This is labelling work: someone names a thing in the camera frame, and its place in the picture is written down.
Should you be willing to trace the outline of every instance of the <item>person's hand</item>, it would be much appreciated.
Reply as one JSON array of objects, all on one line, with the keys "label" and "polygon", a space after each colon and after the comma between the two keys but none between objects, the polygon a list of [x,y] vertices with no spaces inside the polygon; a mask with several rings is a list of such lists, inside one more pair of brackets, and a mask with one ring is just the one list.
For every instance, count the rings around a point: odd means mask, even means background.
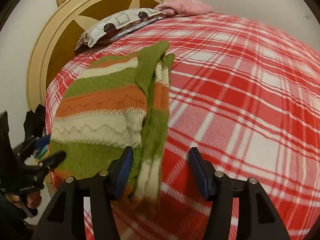
[{"label": "person's hand", "polygon": [[[21,208],[20,197],[13,194],[6,194],[7,200],[13,203],[16,207]],[[40,191],[29,193],[27,195],[27,206],[28,208],[34,209],[41,203]]]}]

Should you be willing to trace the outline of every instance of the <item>headboard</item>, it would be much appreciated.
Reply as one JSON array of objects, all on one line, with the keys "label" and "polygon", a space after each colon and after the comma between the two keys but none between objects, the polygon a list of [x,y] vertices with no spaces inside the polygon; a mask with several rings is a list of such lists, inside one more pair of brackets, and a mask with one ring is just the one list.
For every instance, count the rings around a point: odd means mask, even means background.
[{"label": "headboard", "polygon": [[27,72],[27,104],[44,104],[45,92],[63,66],[74,56],[84,30],[128,8],[153,8],[166,0],[68,0],[43,28],[33,49]]}]

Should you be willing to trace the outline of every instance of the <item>wall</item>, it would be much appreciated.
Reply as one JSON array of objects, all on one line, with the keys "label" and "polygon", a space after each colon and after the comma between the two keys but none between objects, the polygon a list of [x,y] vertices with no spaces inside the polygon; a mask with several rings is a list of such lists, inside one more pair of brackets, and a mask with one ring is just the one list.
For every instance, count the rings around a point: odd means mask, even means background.
[{"label": "wall", "polygon": [[273,25],[320,50],[320,25],[303,0],[201,0],[215,12]]},{"label": "wall", "polygon": [[13,147],[24,138],[29,58],[42,28],[57,8],[56,0],[21,0],[0,32],[0,112],[8,111]]}]

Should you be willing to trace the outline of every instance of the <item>plaid fabric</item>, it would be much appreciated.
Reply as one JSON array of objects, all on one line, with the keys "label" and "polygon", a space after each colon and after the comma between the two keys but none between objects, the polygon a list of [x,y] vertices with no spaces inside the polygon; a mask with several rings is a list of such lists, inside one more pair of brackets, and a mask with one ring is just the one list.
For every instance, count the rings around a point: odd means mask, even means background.
[{"label": "plaid fabric", "polygon": [[[274,28],[222,14],[171,18],[78,55],[47,90],[48,132],[63,93],[93,60],[161,40],[176,55],[161,212],[114,207],[121,239],[202,239],[211,204],[200,197],[187,163],[192,146],[232,178],[256,177],[291,239],[302,239],[320,214],[320,56]],[[229,239],[236,237],[237,208],[234,201]]]}]

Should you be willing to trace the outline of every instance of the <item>checkered bedsheet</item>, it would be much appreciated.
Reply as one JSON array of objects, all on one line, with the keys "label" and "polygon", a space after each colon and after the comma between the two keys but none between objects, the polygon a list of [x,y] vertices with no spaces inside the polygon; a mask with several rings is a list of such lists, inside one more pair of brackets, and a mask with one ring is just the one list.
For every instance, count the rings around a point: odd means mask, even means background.
[{"label": "checkered bedsheet", "polygon": [[[223,14],[171,18],[78,55],[47,90],[47,131],[64,92],[92,61],[161,40],[176,55],[161,211],[151,216],[114,207],[121,239],[202,239],[211,204],[200,197],[187,164],[192,146],[232,178],[256,177],[291,238],[302,239],[320,214],[320,56],[274,28]],[[229,239],[236,236],[237,208],[234,201]],[[93,239],[88,202],[85,214]]]}]

